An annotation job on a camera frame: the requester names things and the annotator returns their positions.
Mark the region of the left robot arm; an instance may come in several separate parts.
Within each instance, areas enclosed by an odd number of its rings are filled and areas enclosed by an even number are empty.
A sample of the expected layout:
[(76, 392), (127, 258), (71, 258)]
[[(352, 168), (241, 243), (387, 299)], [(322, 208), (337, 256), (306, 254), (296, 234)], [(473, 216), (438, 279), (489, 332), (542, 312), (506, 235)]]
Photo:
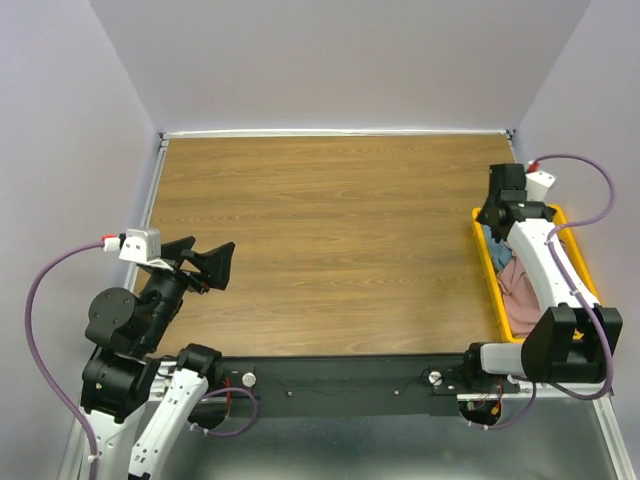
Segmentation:
[(158, 231), (107, 235), (101, 247), (148, 272), (139, 294), (123, 287), (92, 301), (86, 338), (97, 347), (86, 364), (81, 408), (91, 428), (81, 472), (89, 479), (158, 479), (200, 396), (222, 380), (222, 355), (190, 344), (178, 357), (168, 391), (147, 426), (140, 425), (161, 362), (154, 353), (188, 292), (223, 290), (230, 280), (232, 242), (197, 253), (188, 236), (161, 243)]

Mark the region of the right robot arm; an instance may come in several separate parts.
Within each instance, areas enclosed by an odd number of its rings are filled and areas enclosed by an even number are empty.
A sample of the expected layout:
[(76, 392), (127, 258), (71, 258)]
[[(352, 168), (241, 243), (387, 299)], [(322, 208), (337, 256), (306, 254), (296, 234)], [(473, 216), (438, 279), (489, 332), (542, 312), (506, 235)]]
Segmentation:
[(595, 400), (609, 394), (613, 383), (613, 354), (623, 320), (617, 309), (605, 307), (581, 280), (559, 234), (556, 209), (545, 197), (555, 179), (534, 160), (495, 164), (489, 171), (487, 198), (476, 215), (496, 241), (506, 242), (521, 260), (541, 309), (540, 319), (521, 343), (473, 343), (460, 367), (460, 379), (480, 392), (496, 376), (545, 383), (585, 399), (572, 384), (600, 388)]

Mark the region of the pink t shirt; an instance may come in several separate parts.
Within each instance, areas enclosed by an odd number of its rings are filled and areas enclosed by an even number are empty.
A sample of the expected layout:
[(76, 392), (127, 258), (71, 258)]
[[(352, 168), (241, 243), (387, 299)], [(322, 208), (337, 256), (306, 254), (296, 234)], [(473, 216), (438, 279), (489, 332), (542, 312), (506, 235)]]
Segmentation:
[(541, 310), (522, 261), (514, 256), (506, 268), (498, 273), (497, 282), (511, 335), (525, 338), (538, 323)]

